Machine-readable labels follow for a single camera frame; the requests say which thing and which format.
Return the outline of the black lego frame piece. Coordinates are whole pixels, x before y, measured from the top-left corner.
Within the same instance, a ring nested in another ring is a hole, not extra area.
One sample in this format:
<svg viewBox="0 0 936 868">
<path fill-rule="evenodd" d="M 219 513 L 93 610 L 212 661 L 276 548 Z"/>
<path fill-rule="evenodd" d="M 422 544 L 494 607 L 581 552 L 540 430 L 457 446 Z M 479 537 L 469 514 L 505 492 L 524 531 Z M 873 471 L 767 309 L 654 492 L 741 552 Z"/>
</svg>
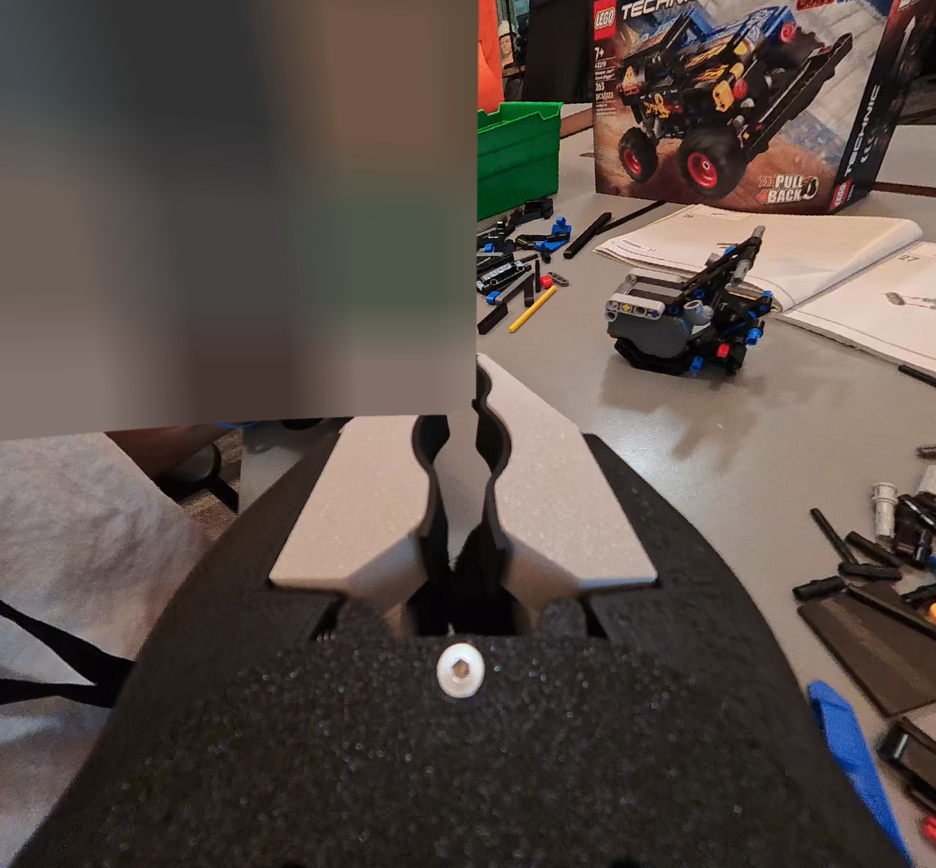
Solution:
<svg viewBox="0 0 936 868">
<path fill-rule="evenodd" d="M 877 748 L 879 757 L 900 775 L 907 795 L 934 817 L 934 737 L 903 715 L 890 724 Z"/>
</svg>

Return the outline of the blue lego panel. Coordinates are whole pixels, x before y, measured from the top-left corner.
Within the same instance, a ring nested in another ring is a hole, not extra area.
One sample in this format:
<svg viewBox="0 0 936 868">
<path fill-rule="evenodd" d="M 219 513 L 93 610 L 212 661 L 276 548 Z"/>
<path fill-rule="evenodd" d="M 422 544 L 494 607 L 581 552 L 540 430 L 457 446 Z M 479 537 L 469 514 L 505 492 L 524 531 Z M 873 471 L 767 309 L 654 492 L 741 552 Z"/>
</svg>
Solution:
<svg viewBox="0 0 936 868">
<path fill-rule="evenodd" d="M 853 706 L 833 687 L 820 680 L 810 682 L 806 694 L 826 747 L 850 786 L 905 861 L 913 865 Z"/>
</svg>

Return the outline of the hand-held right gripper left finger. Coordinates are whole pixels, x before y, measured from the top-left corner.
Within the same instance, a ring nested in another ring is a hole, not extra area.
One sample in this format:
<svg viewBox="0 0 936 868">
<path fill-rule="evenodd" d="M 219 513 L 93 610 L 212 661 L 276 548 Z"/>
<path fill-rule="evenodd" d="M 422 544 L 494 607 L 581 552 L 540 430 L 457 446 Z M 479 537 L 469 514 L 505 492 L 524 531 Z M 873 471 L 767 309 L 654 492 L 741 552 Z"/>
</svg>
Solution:
<svg viewBox="0 0 936 868">
<path fill-rule="evenodd" d="M 434 461 L 446 416 L 354 417 L 340 429 L 269 575 L 286 591 L 364 601 L 397 636 L 411 598 L 449 575 L 449 522 Z"/>
</svg>

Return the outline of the dark brown furniture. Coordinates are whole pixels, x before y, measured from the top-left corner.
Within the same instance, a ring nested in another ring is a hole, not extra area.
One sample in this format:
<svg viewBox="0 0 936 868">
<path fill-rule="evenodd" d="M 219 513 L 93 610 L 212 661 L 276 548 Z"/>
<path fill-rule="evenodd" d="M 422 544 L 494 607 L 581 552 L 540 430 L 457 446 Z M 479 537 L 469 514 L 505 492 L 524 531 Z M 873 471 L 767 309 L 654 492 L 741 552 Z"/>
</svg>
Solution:
<svg viewBox="0 0 936 868">
<path fill-rule="evenodd" d="M 522 101 L 591 100 L 589 8 L 590 0 L 530 0 Z"/>
</svg>

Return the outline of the person's light grey shirt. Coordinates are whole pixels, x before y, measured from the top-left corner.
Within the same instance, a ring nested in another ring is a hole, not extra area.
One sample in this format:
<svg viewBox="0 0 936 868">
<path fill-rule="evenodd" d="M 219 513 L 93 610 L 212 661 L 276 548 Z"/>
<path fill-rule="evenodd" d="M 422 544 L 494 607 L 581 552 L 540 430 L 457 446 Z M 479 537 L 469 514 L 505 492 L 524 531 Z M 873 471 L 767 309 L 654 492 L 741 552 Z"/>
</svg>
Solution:
<svg viewBox="0 0 936 868">
<path fill-rule="evenodd" d="M 104 434 L 2 441 L 2 601 L 28 617 L 133 660 L 209 546 Z M 64 697 L 2 705 L 2 866 L 63 796 L 109 715 Z"/>
</svg>

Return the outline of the pile of black blue lego pieces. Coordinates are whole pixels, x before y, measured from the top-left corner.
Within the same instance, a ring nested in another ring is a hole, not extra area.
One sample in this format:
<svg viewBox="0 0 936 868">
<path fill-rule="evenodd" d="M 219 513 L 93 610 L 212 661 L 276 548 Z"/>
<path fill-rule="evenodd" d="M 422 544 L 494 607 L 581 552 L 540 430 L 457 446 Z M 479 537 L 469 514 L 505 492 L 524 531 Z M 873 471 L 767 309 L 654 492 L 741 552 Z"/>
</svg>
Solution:
<svg viewBox="0 0 936 868">
<path fill-rule="evenodd" d="M 476 325 L 478 335 L 487 335 L 506 319 L 518 297 L 529 313 L 546 292 L 569 286 L 551 262 L 570 241 L 571 225 L 554 217 L 550 196 L 525 201 L 477 233 L 475 289 L 489 307 Z"/>
</svg>

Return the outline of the long black lego beam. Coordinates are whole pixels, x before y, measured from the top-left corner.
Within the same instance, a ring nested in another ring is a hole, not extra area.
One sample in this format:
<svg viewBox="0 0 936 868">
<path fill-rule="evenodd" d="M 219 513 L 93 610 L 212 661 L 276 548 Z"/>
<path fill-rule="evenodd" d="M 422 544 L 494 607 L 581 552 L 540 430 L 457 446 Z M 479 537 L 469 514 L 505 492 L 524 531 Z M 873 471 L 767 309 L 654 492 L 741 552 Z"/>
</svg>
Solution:
<svg viewBox="0 0 936 868">
<path fill-rule="evenodd" d="M 563 259 L 570 260 L 574 258 L 596 235 L 600 234 L 605 229 L 611 219 L 611 212 L 602 213 L 587 229 L 583 230 L 574 241 L 568 243 L 563 252 Z"/>
</svg>

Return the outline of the yellow lego axle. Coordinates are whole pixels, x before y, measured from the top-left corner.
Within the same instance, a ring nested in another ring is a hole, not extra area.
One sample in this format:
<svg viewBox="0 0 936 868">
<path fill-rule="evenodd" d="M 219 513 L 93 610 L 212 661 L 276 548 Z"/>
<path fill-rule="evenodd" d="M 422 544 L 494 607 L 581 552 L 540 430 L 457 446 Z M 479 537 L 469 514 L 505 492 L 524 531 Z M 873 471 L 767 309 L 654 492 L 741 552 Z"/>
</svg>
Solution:
<svg viewBox="0 0 936 868">
<path fill-rule="evenodd" d="M 528 307 L 521 316 L 519 316 L 508 328 L 509 333 L 515 333 L 520 327 L 522 327 L 530 318 L 532 318 L 535 313 L 546 305 L 547 301 L 557 292 L 558 288 L 552 286 L 549 289 L 543 291 L 540 297 Z"/>
</svg>

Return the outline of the orange cone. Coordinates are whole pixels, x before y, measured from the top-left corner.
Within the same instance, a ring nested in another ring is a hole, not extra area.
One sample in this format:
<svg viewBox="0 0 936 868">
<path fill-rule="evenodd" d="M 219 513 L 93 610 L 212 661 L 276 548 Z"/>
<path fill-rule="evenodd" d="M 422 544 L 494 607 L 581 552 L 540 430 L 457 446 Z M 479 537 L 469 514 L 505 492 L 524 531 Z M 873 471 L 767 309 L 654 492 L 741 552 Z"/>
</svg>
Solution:
<svg viewBox="0 0 936 868">
<path fill-rule="evenodd" d="M 477 106 L 496 113 L 505 99 L 496 0 L 478 0 Z"/>
</svg>

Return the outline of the green plastic bin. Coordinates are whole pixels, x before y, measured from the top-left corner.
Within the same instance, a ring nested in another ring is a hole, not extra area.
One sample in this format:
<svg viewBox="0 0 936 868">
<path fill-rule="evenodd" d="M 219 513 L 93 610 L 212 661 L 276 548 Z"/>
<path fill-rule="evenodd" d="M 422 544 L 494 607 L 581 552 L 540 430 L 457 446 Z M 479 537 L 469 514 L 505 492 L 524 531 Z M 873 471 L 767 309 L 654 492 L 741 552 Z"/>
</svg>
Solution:
<svg viewBox="0 0 936 868">
<path fill-rule="evenodd" d="M 505 101 L 477 112 L 478 220 L 557 192 L 562 107 Z"/>
</svg>

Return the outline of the flat black lego panel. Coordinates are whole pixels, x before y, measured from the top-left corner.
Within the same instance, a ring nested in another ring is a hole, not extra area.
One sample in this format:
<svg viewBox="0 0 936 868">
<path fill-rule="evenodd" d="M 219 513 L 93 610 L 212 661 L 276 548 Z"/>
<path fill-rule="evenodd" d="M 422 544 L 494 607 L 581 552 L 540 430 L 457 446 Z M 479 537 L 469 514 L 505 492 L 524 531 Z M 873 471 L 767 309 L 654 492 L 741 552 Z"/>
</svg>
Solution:
<svg viewBox="0 0 936 868">
<path fill-rule="evenodd" d="M 799 616 L 886 717 L 935 701 L 934 626 L 859 589 L 803 602 Z"/>
</svg>

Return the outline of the lego set cardboard box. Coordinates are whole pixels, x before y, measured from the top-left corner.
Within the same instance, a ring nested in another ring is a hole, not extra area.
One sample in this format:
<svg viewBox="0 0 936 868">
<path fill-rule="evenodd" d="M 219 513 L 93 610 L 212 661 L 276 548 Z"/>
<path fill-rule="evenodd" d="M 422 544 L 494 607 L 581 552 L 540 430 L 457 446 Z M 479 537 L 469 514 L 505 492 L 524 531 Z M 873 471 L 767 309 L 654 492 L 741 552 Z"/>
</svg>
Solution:
<svg viewBox="0 0 936 868">
<path fill-rule="evenodd" d="M 590 0 L 599 194 L 792 215 L 869 195 L 934 0 Z"/>
</svg>

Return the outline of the heap of black lego parts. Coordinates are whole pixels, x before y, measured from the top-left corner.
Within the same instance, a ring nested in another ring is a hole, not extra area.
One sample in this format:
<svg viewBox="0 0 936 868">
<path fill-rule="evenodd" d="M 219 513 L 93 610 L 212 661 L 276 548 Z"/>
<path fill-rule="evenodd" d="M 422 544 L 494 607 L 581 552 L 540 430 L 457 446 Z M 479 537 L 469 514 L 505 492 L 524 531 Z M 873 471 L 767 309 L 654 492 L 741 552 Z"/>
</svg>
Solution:
<svg viewBox="0 0 936 868">
<path fill-rule="evenodd" d="M 900 493 L 889 482 L 872 486 L 874 535 L 839 534 L 817 508 L 810 517 L 838 557 L 837 573 L 795 586 L 799 604 L 850 595 L 860 606 L 934 639 L 934 581 L 899 592 L 895 586 L 909 570 L 934 572 L 935 450 L 923 446 L 916 455 L 927 466 L 913 493 Z"/>
</svg>

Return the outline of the open white instruction booklet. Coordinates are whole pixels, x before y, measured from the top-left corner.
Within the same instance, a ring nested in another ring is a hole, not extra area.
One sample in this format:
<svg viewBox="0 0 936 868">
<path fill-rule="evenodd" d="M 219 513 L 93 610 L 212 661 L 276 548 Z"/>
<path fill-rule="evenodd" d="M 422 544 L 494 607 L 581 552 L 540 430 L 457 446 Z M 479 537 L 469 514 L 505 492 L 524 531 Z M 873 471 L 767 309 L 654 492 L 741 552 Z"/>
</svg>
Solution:
<svg viewBox="0 0 936 868">
<path fill-rule="evenodd" d="M 711 254 L 744 241 L 757 226 L 766 230 L 742 296 L 768 290 L 781 320 L 934 374 L 935 246 L 911 220 L 755 215 L 695 205 L 596 252 L 625 263 L 627 274 L 688 279 Z"/>
</svg>

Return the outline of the person's left forearm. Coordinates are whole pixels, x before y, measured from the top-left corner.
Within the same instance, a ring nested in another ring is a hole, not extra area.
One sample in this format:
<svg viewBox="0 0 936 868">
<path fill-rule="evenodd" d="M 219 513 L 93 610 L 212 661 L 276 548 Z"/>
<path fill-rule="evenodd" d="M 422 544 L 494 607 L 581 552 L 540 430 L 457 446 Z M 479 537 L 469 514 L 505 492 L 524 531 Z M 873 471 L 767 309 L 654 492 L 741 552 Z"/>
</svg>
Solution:
<svg viewBox="0 0 936 868">
<path fill-rule="evenodd" d="M 156 479 L 231 432 L 232 427 L 199 424 L 109 431 L 105 436 Z"/>
</svg>

